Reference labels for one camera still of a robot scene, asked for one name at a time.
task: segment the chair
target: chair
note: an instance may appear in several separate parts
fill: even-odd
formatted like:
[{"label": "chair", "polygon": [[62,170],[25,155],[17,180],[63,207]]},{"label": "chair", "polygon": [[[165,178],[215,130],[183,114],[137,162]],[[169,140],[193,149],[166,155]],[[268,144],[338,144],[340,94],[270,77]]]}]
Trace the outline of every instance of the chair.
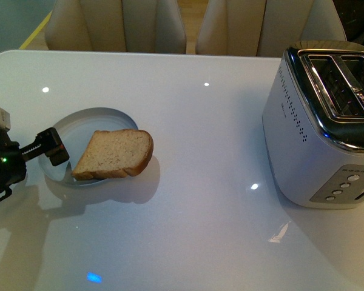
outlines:
[{"label": "chair", "polygon": [[45,40],[51,50],[186,53],[177,0],[57,0]]},{"label": "chair", "polygon": [[332,0],[209,0],[198,55],[281,57],[301,40],[345,41]]}]

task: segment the robotic arm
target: robotic arm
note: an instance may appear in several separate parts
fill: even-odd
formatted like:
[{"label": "robotic arm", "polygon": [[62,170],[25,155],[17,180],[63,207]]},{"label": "robotic arm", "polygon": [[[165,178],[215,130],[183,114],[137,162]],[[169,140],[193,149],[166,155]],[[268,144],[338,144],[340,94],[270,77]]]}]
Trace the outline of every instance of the robotic arm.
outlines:
[{"label": "robotic arm", "polygon": [[10,115],[0,108],[0,202],[12,194],[10,186],[24,180],[25,162],[43,153],[53,166],[69,160],[69,154],[53,127],[37,134],[33,143],[19,148],[19,143],[11,141],[7,132],[10,130]]}]

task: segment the blue light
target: blue light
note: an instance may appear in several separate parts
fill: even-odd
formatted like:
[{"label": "blue light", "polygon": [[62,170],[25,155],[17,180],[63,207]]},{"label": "blue light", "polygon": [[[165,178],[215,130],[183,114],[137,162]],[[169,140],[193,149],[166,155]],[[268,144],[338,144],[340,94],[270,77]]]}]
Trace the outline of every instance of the blue light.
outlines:
[{"label": "blue light", "polygon": [[101,281],[103,280],[103,278],[101,276],[97,275],[97,274],[89,272],[87,274],[87,280],[90,281],[90,282],[101,284]]}]

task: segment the floor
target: floor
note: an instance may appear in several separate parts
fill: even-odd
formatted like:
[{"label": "floor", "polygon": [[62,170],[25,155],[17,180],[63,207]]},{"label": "floor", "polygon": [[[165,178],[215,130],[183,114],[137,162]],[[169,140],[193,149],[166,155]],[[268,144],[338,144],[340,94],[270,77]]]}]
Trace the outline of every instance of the floor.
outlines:
[{"label": "floor", "polygon": [[53,8],[55,0],[0,0],[0,52],[18,49]]},{"label": "floor", "polygon": [[[194,54],[195,53],[195,40],[198,36],[198,32],[200,31],[201,22],[203,16],[206,11],[208,0],[178,0],[178,5],[180,7],[180,12],[182,16],[182,20],[184,22],[186,37],[187,37],[187,53]],[[35,26],[36,31],[32,33],[33,30],[30,30],[28,35],[23,36],[23,39],[17,47],[14,49],[18,49],[21,44],[27,41],[24,49],[27,50],[47,50],[46,42],[44,40],[44,22],[48,20],[48,14],[50,10],[45,10],[45,13],[42,13],[42,18],[38,24],[41,23],[40,27]]]}]

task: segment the toaster control panel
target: toaster control panel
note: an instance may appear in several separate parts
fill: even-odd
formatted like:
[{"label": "toaster control panel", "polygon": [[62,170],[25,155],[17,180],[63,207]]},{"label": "toaster control panel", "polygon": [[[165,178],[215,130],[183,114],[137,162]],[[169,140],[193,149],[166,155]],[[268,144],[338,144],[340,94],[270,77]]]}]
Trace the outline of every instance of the toaster control panel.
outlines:
[{"label": "toaster control panel", "polygon": [[345,165],[341,167],[310,202],[355,204],[364,200],[364,166]]}]

